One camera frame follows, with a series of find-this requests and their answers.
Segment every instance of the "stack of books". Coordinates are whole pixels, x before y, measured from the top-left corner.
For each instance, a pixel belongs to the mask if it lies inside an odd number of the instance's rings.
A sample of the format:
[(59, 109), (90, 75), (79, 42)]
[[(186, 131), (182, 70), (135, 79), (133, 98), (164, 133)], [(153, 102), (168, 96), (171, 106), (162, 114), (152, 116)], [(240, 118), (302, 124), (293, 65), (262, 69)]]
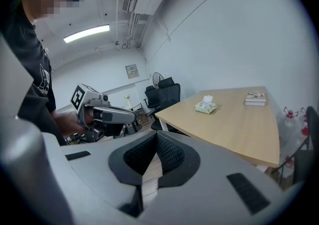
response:
[(257, 93), (257, 92), (249, 92), (246, 96), (245, 105), (265, 106), (266, 94)]

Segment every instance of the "ceiling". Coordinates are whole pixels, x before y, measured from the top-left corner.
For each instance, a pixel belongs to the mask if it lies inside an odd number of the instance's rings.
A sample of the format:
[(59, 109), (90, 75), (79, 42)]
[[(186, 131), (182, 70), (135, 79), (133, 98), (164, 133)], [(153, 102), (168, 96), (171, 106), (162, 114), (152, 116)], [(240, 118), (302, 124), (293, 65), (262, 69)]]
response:
[[(123, 42), (128, 33), (130, 13), (121, 10), (119, 0), (118, 32)], [(144, 30), (147, 15), (141, 15), (135, 40), (139, 40)], [(50, 15), (36, 22), (36, 33), (44, 47), (49, 49), (53, 69), (57, 69), (80, 57), (115, 48), (116, 41), (116, 0), (85, 0), (78, 7), (61, 8), (59, 14)], [(91, 35), (66, 44), (64, 37), (94, 26), (109, 24), (110, 31)]]

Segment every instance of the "fluorescent light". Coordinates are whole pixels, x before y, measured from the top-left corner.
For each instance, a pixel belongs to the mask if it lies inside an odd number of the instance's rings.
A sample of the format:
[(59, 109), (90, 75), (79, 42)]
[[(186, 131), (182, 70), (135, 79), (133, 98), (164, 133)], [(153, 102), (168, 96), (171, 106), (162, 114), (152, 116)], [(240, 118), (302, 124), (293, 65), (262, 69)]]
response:
[(105, 31), (109, 31), (109, 30), (110, 30), (110, 26), (109, 25), (99, 26), (99, 27), (91, 28), (91, 29), (88, 29), (88, 30), (85, 30), (85, 31), (81, 31), (81, 32), (75, 33), (75, 34), (73, 34), (71, 36), (65, 37), (64, 41), (66, 43), (69, 43), (71, 41), (74, 41), (76, 39), (79, 39), (79, 38), (82, 38), (82, 37), (85, 37), (85, 36), (89, 36), (89, 35), (92, 35), (92, 34), (95, 34), (95, 33), (99, 33), (99, 32), (105, 32)]

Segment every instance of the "white wall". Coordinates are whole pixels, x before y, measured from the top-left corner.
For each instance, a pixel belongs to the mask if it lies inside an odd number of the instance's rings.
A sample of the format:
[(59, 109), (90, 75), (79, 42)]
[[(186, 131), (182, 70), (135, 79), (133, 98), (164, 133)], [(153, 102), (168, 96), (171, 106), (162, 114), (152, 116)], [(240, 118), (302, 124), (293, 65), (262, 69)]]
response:
[(298, 0), (165, 0), (142, 42), (148, 73), (173, 77), (181, 98), (203, 89), (266, 86), (275, 108), (316, 108), (316, 34)]
[[(132, 64), (137, 65), (139, 77), (129, 79), (125, 66)], [(148, 83), (145, 59), (136, 49), (131, 48), (107, 50), (101, 52), (101, 55), (92, 54), (56, 70), (52, 75), (52, 88), (57, 109), (70, 104), (70, 98), (79, 82), (110, 95), (111, 104), (122, 107), (126, 104), (124, 96), (127, 94), (130, 94), (132, 104), (143, 102), (143, 93), (138, 93), (135, 87), (137, 82), (143, 81)]]

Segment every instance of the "black t-shirt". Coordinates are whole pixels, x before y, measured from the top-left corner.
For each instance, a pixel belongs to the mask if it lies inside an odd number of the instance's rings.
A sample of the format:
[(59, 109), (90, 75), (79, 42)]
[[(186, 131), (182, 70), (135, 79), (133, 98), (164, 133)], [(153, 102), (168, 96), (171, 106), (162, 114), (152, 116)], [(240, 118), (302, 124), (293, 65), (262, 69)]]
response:
[(18, 116), (35, 124), (42, 132), (56, 136), (65, 145), (63, 136), (50, 112), (55, 110), (52, 91), (50, 59), (35, 33), (35, 26), (27, 19), (22, 3), (8, 15), (3, 35), (34, 81), (21, 105)]

